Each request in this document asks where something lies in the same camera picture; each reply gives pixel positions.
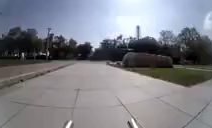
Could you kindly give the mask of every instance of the pavement crack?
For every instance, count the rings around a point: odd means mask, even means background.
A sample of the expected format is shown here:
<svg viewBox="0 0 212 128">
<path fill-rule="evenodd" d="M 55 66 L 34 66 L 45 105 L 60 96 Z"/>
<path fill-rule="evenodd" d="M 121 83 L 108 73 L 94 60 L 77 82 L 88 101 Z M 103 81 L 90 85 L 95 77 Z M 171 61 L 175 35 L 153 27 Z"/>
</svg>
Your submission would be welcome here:
<svg viewBox="0 0 212 128">
<path fill-rule="evenodd" d="M 185 128 L 186 126 L 188 126 L 193 120 L 195 120 L 212 102 L 212 99 L 206 104 L 206 106 L 200 111 L 198 112 L 198 114 L 196 114 L 183 128 Z"/>
<path fill-rule="evenodd" d="M 23 111 L 27 105 L 25 105 L 23 108 L 21 108 L 17 113 L 15 113 L 12 117 L 10 117 L 6 122 L 4 122 L 0 128 L 3 128 L 4 125 L 6 125 L 8 122 L 10 122 L 15 116 L 17 116 L 21 111 Z"/>
<path fill-rule="evenodd" d="M 75 101 L 73 103 L 73 108 L 72 108 L 72 112 L 71 112 L 71 117 L 73 118 L 73 114 L 74 114 L 74 111 L 75 111 L 75 108 L 76 108 L 76 103 L 77 103 L 77 100 L 78 100 L 78 97 L 79 97 L 79 93 L 80 93 L 80 89 L 78 88 L 77 89 L 77 93 L 76 93 L 76 97 L 75 97 Z"/>
<path fill-rule="evenodd" d="M 132 115 L 132 113 L 128 110 L 128 108 L 122 103 L 122 101 L 121 101 L 117 96 L 115 96 L 115 97 L 116 97 L 116 99 L 119 101 L 119 103 L 125 108 L 125 110 L 130 114 L 130 116 L 131 116 L 133 119 L 136 120 L 137 125 L 140 126 L 140 128 L 143 128 L 143 126 L 140 125 L 140 123 L 139 123 L 139 122 L 137 121 L 137 119 Z"/>
</svg>

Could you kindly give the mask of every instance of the pole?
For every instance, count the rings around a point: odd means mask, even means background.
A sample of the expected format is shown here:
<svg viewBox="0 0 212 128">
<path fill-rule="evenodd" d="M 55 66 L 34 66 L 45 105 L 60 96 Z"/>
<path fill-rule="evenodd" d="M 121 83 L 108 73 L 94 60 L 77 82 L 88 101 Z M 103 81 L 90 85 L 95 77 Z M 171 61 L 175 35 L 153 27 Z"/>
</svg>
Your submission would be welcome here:
<svg viewBox="0 0 212 128">
<path fill-rule="evenodd" d="M 49 34 L 50 34 L 50 31 L 51 31 L 51 28 L 47 28 L 48 29 L 48 36 L 47 36 L 47 42 L 46 42 L 46 60 L 48 60 L 48 54 L 49 54 Z"/>
</svg>

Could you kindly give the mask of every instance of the road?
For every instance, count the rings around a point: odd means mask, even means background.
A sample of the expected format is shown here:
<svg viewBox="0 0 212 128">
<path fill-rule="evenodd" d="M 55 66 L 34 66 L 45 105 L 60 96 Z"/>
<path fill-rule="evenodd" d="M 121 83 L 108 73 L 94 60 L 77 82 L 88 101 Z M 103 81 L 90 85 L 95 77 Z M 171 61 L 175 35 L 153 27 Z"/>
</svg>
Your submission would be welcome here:
<svg viewBox="0 0 212 128">
<path fill-rule="evenodd" d="M 128 128 L 131 117 L 144 128 L 210 128 L 206 90 L 80 62 L 1 90 L 0 128 Z"/>
</svg>

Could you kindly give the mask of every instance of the grass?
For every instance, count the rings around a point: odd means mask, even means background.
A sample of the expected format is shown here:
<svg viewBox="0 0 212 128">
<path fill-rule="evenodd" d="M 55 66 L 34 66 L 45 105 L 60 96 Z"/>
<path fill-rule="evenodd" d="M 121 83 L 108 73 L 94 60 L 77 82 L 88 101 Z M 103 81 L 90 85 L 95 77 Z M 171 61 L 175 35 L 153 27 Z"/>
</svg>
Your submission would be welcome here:
<svg viewBox="0 0 212 128">
<path fill-rule="evenodd" d="M 130 68 L 129 70 L 186 87 L 212 78 L 212 72 L 184 68 Z"/>
<path fill-rule="evenodd" d="M 50 62 L 47 60 L 5 60 L 0 59 L 0 67 L 7 67 L 7 66 L 15 66 L 15 65 L 27 65 L 27 64 L 36 64 L 36 63 L 46 63 Z"/>
</svg>

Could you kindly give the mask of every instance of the shrub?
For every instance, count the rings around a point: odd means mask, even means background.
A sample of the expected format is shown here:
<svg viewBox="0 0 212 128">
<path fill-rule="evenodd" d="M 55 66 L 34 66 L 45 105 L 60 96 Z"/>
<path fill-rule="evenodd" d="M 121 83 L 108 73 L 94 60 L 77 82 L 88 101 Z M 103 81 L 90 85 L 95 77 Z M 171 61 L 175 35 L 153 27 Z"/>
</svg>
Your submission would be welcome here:
<svg viewBox="0 0 212 128">
<path fill-rule="evenodd" d="M 170 57 L 148 53 L 127 53 L 123 57 L 122 63 L 125 67 L 173 67 L 173 61 Z"/>
</svg>

